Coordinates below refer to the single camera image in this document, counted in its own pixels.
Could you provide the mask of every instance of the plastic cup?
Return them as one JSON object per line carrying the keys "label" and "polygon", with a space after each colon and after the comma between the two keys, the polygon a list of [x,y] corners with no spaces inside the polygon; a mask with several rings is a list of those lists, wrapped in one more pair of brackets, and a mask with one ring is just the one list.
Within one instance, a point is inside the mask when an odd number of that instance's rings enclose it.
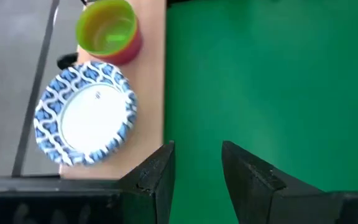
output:
{"label": "plastic cup", "polygon": [[115,65],[130,62],[142,47],[139,20],[124,0],[102,0],[88,6],[77,22],[76,38],[89,54]]}

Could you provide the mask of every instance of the cup rim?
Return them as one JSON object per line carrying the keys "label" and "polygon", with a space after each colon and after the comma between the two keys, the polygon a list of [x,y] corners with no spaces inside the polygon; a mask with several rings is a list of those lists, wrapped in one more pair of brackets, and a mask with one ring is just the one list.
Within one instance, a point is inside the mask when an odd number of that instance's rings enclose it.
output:
{"label": "cup rim", "polygon": [[[81,33],[82,30],[85,26],[85,22],[87,17],[89,17],[90,15],[92,15],[94,12],[100,10],[101,8],[104,7],[111,7],[111,6],[119,6],[119,7],[125,7],[126,9],[129,10],[130,12],[130,16],[131,19],[133,19],[133,24],[132,27],[130,29],[130,35],[129,38],[127,38],[126,43],[119,49],[116,50],[111,50],[111,49],[107,49],[107,50],[90,50],[89,49],[89,44],[87,44],[83,37],[81,37]],[[108,56],[108,55],[116,55],[119,52],[125,50],[125,48],[130,44],[131,40],[134,38],[136,30],[138,29],[138,24],[137,24],[137,18],[134,12],[134,9],[132,8],[132,6],[125,0],[102,0],[102,1],[96,1],[93,4],[89,5],[86,7],[86,9],[82,12],[80,18],[77,20],[77,24],[76,24],[76,39],[78,42],[78,45],[86,50],[88,53],[91,53],[93,55],[100,55],[100,56]]]}

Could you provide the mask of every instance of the white plate center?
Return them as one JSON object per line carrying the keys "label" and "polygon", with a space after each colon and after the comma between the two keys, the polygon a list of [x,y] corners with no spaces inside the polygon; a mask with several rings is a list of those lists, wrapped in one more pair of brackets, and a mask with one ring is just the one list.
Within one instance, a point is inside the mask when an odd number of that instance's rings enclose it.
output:
{"label": "white plate center", "polygon": [[62,134],[76,151],[102,149],[126,118],[125,95],[108,85],[92,85],[68,102],[62,114]]}

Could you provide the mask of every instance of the plate pattern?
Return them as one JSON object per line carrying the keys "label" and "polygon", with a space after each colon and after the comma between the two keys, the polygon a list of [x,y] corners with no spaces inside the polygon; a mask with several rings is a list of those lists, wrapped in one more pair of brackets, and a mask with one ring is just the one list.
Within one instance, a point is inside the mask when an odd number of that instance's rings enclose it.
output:
{"label": "plate pattern", "polygon": [[[126,97],[126,119],[121,128],[113,134],[111,141],[102,149],[90,153],[76,151],[61,136],[62,111],[75,92],[92,84],[105,83]],[[101,62],[86,62],[64,69],[57,75],[41,96],[35,108],[35,140],[48,157],[67,166],[91,165],[115,153],[126,140],[127,133],[136,120],[137,98],[128,80],[116,66]]]}

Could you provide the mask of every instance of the black cable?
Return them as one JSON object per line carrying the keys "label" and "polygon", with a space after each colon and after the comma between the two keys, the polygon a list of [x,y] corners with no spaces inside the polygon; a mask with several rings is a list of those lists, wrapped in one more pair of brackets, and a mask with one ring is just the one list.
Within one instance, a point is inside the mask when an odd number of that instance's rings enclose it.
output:
{"label": "black cable", "polygon": [[29,143],[29,134],[31,130],[31,123],[34,118],[34,110],[37,104],[38,94],[40,91],[42,77],[44,76],[45,65],[47,62],[50,41],[52,38],[53,32],[53,20],[55,18],[55,12],[60,3],[60,0],[53,0],[50,7],[47,28],[45,30],[44,39],[42,41],[41,52],[38,58],[37,69],[35,70],[35,78],[32,85],[31,95],[29,98],[29,103],[27,106],[27,111],[25,112],[22,132],[19,140],[19,145],[17,146],[15,161],[12,169],[12,177],[20,177],[22,174],[23,163],[25,159],[25,153],[27,150],[27,145]]}
{"label": "black cable", "polygon": [[97,0],[81,0],[82,4],[86,6],[89,2],[96,2]]}
{"label": "black cable", "polygon": [[77,58],[78,52],[62,55],[56,61],[57,67],[63,70],[73,66],[73,64],[77,62]]}

